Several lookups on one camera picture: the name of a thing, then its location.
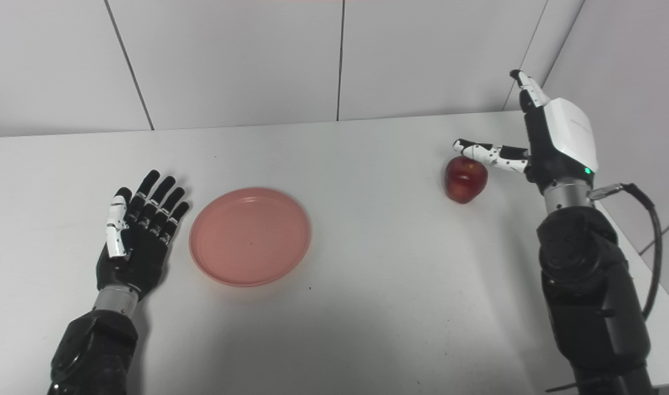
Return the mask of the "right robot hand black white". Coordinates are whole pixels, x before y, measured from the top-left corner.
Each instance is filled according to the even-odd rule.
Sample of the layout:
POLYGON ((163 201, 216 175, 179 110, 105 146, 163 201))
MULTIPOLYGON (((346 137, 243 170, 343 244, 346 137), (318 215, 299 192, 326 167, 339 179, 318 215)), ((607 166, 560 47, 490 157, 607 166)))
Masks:
POLYGON ((587 115, 565 98, 550 98, 522 70, 509 73, 519 88, 529 147, 471 142, 458 138, 453 148, 462 156, 491 167, 523 173, 543 192, 561 180, 593 188, 598 170, 596 145, 587 115))

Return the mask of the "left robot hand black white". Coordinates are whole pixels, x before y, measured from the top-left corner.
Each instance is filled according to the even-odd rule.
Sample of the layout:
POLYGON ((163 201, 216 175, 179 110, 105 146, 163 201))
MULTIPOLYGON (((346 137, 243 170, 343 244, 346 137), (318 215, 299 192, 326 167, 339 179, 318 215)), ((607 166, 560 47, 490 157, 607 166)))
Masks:
POLYGON ((97 265, 97 290, 121 285, 143 300, 161 282, 169 246, 191 207, 174 177, 147 173, 136 191, 117 190, 97 265))

